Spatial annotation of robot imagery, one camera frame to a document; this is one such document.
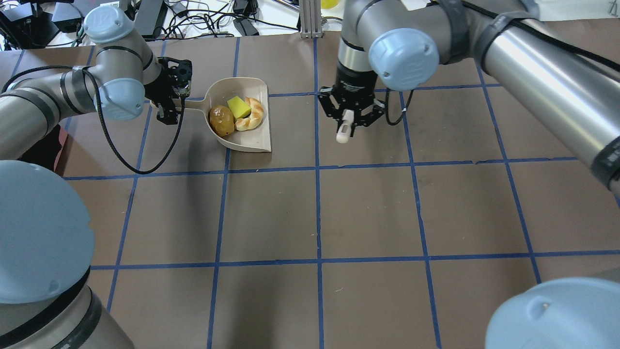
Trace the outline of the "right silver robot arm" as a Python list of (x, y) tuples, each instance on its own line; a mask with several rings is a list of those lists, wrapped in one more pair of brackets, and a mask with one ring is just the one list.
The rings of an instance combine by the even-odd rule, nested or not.
[[(376, 99), (412, 92), (439, 65), (472, 58), (615, 196), (619, 194), (619, 65), (551, 33), (533, 0), (350, 0), (333, 86), (317, 99), (337, 141), (388, 114)], [(619, 270), (540, 283), (490, 318), (487, 349), (617, 349)]]

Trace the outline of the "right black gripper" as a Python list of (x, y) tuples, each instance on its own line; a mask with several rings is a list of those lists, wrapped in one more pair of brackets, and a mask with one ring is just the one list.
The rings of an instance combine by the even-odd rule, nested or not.
[(338, 65), (334, 84), (321, 87), (317, 93), (323, 112), (340, 127), (343, 124), (343, 112), (349, 109), (355, 114), (354, 129), (369, 127), (386, 112), (385, 102), (375, 97), (377, 79), (378, 75), (374, 71), (358, 72)]

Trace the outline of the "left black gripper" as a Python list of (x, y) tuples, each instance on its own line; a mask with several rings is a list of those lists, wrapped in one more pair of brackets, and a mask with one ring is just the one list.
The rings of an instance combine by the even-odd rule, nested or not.
[(158, 57), (157, 77), (145, 85), (145, 97), (157, 110), (157, 121), (165, 125), (177, 125), (180, 109), (175, 99), (189, 97), (192, 88), (193, 64), (190, 60)]

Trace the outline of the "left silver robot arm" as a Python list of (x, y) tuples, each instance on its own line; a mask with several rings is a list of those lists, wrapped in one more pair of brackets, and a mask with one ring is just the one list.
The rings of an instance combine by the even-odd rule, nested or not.
[(57, 66), (63, 73), (7, 80), (1, 93), (1, 347), (132, 349), (133, 342), (87, 285), (94, 253), (90, 214), (56, 172), (58, 150), (45, 160), (26, 153), (60, 121), (97, 113), (107, 121), (142, 114), (145, 100), (183, 124), (187, 111), (211, 121), (215, 98), (188, 101), (169, 57), (155, 57), (134, 22), (114, 6), (85, 17), (96, 44), (95, 66)]

